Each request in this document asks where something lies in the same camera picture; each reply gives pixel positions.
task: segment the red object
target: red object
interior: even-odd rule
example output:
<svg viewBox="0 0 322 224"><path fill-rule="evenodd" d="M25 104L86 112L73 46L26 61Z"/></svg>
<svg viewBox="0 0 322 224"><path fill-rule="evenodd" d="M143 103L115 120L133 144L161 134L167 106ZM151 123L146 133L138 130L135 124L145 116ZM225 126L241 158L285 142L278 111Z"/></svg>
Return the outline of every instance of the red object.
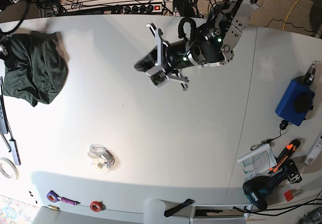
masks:
<svg viewBox="0 0 322 224"><path fill-rule="evenodd" d="M102 210L102 206L99 201L92 201L90 208L92 211L95 211L95 212L100 212Z"/></svg>
<svg viewBox="0 0 322 224"><path fill-rule="evenodd" d="M284 196L285 196L285 198L286 198L286 200L287 200L287 202L289 202L289 201L291 201L292 199L294 199L294 196L293 196L293 194L292 194L292 192L289 190L289 191L287 191L287 192L285 192L284 193Z"/></svg>

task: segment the paper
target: paper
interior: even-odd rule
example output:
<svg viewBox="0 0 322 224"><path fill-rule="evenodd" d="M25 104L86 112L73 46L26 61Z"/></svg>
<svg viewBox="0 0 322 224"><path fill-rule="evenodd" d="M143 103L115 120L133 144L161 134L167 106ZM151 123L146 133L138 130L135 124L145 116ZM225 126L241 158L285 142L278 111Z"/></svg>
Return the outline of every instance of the paper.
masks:
<svg viewBox="0 0 322 224"><path fill-rule="evenodd" d="M265 144L238 158L237 162L242 162L243 171L248 179L276 166L275 156L269 144Z"/></svg>

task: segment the yellow cable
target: yellow cable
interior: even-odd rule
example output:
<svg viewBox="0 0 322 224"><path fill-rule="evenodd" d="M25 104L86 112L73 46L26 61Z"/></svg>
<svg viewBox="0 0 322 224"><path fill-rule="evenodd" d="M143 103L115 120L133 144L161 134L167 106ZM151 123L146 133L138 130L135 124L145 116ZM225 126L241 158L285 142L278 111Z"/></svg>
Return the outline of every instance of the yellow cable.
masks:
<svg viewBox="0 0 322 224"><path fill-rule="evenodd" d="M283 25L283 31L285 30L285 25L286 25L286 22L287 22L287 19L288 17L290 16L291 12L293 11L293 9L295 8L295 6L298 4L300 0L297 0L296 3L293 5L293 7L291 8L291 10L288 12L286 18L285 18L285 21L284 21L284 25Z"/></svg>

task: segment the clear plastic object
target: clear plastic object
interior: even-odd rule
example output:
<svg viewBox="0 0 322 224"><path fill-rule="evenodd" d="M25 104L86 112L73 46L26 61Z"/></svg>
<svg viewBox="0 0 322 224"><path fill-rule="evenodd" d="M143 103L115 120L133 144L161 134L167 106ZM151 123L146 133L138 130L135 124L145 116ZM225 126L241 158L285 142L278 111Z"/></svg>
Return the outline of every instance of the clear plastic object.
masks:
<svg viewBox="0 0 322 224"><path fill-rule="evenodd" d="M114 156L100 144L91 145L87 155L93 159L92 166L101 174L110 172L115 163Z"/></svg>
<svg viewBox="0 0 322 224"><path fill-rule="evenodd" d="M320 224L322 222L322 207L305 214L298 224Z"/></svg>

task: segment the dark green cloth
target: dark green cloth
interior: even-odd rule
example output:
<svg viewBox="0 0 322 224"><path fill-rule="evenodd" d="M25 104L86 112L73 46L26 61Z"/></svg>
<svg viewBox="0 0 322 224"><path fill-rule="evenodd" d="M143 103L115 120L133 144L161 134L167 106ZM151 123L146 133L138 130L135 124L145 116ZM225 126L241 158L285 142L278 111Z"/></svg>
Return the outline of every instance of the dark green cloth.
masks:
<svg viewBox="0 0 322 224"><path fill-rule="evenodd" d="M68 73L51 39L14 34L7 46L4 95L25 99L33 107L49 104L61 91Z"/></svg>

